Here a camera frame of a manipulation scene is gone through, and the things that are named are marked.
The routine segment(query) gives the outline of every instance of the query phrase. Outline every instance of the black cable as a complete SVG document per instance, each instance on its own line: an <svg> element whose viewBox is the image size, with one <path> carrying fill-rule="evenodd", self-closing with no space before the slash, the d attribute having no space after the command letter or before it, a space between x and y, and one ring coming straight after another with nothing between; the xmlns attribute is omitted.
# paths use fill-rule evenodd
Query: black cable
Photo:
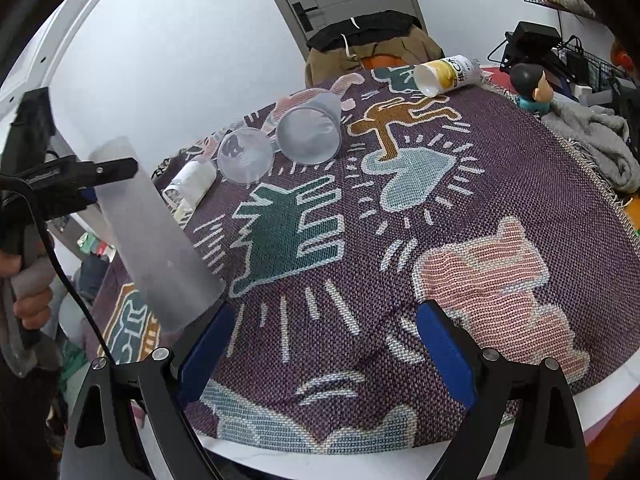
<svg viewBox="0 0 640 480"><path fill-rule="evenodd" d="M569 45L569 43L572 42L572 40L575 40L575 49L578 53L584 55L584 49L582 48L582 40L580 38L578 38L578 36L576 36L575 34L573 34L568 40L566 40L564 43L561 43L558 46L558 52L560 52L562 49L567 48L567 46Z"/></svg>
<svg viewBox="0 0 640 480"><path fill-rule="evenodd" d="M562 38L564 38L564 34L562 33L562 19L560 18L560 10L557 10L557 12L558 12L558 25L560 26L560 41L562 41Z"/></svg>
<svg viewBox="0 0 640 480"><path fill-rule="evenodd" d="M91 325L91 328L94 331L95 336L98 338L100 346L102 347L102 351L104 352L105 357L111 362L111 364L115 364L113 356L109 351L109 347L104 341L102 333L95 323L94 317L91 315L86 305L84 304L84 301L82 301L82 298L80 298L74 286L69 281L68 277L65 274L65 271L62 270L62 266L58 261L55 251L53 250L53 245L49 238L47 226L44 223L42 215L40 214L40 208L38 207L38 203L36 202L36 196L33 192L33 189L31 189L31 186L21 178L0 174L0 190L14 192L26 200L27 206L29 207L29 211L31 213L31 217L33 218L33 222L36 225L36 229L38 230L38 234L40 235L42 243L44 244L45 251L47 252L47 256L51 261L53 269L56 271L56 274L60 278L60 281L63 283L63 285L65 285L66 290L68 290L69 294L71 294L71 297L76 300L76 303L80 307L80 310L82 310L82 313L86 317L86 320L89 322L89 325Z"/></svg>
<svg viewBox="0 0 640 480"><path fill-rule="evenodd" d="M495 47L491 52L489 52L489 55L486 57L487 60L491 61L492 63L498 63L498 64L502 64L502 60L498 61L497 59L491 59L491 54L493 54L496 50L498 50L501 46L503 46L505 43L507 43L507 40L504 40L500 45L498 45L497 47Z"/></svg>

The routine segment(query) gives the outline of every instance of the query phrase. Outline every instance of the clothing pile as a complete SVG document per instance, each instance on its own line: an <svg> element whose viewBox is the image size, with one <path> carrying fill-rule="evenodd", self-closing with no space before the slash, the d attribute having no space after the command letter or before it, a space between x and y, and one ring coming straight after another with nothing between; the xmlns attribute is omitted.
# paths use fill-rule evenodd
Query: clothing pile
<svg viewBox="0 0 640 480"><path fill-rule="evenodd" d="M442 49L417 18L384 10L334 23L307 41L308 88L361 68L416 65L441 59Z"/></svg>
<svg viewBox="0 0 640 480"><path fill-rule="evenodd" d="M613 190L624 194L638 190L640 164L626 144L629 127L613 110L554 99L542 122L562 138L577 141Z"/></svg>

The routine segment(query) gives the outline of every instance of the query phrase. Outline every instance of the screw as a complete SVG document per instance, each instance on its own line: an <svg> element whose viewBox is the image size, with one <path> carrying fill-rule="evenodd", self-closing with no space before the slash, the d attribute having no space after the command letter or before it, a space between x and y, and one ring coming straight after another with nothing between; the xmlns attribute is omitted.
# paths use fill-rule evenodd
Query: screw
<svg viewBox="0 0 640 480"><path fill-rule="evenodd" d="M556 361L551 357L547 357L545 359L545 366L549 368L549 370L558 370L558 368L560 367L560 365L558 364L558 361Z"/></svg>
<svg viewBox="0 0 640 480"><path fill-rule="evenodd" d="M106 357L97 357L91 363L91 368L94 370L102 370L107 365Z"/></svg>
<svg viewBox="0 0 640 480"><path fill-rule="evenodd" d="M169 351L166 348L156 348L151 354L154 361L162 361L169 357Z"/></svg>
<svg viewBox="0 0 640 480"><path fill-rule="evenodd" d="M482 350L482 357L484 357L487 361L497 361L500 357L500 352L498 352L495 348L485 348Z"/></svg>

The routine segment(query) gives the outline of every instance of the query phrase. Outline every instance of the woven blanket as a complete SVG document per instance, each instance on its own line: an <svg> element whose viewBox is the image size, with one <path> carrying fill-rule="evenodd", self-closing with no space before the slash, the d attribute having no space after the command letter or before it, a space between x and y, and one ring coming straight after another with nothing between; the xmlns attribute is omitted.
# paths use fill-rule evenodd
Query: woven blanket
<svg viewBox="0 0 640 480"><path fill-rule="evenodd" d="M427 98L412 73L328 83L343 108L335 160L301 166L277 153L259 183L219 178L184 227L237 311L187 410L199 432L309 453L451 438L465 412L418 336L425 298L481 347L532 364L554 357L573 393L640 346L638 240L593 173L503 96L471 86ZM272 134L316 92L231 129ZM184 158L215 158L226 131ZM121 362L171 342L120 260L94 314Z"/></svg>

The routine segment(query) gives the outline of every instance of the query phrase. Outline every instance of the orange object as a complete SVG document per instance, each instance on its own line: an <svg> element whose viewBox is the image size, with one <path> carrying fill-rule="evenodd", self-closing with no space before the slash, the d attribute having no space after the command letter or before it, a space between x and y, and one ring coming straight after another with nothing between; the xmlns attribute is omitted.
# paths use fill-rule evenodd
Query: orange object
<svg viewBox="0 0 640 480"><path fill-rule="evenodd" d="M388 68L390 66L406 66L406 63L398 56L377 54L376 56L364 58L362 65L367 70L372 70L374 68Z"/></svg>
<svg viewBox="0 0 640 480"><path fill-rule="evenodd" d="M625 213L631 219L634 229L640 229L640 198L633 197L626 205Z"/></svg>
<svg viewBox="0 0 640 480"><path fill-rule="evenodd" d="M640 388L618 407L600 434L587 446L589 479L604 480L640 431Z"/></svg>
<svg viewBox="0 0 640 480"><path fill-rule="evenodd" d="M614 40L613 44L611 45L611 52L609 57L613 66L621 66L627 72L634 71L635 66L633 60L631 59L631 56L626 53L625 48L617 39Z"/></svg>
<svg viewBox="0 0 640 480"><path fill-rule="evenodd" d="M100 242L98 244L98 248L95 250L95 253L98 256L102 256L104 254L104 250L107 248L107 242Z"/></svg>

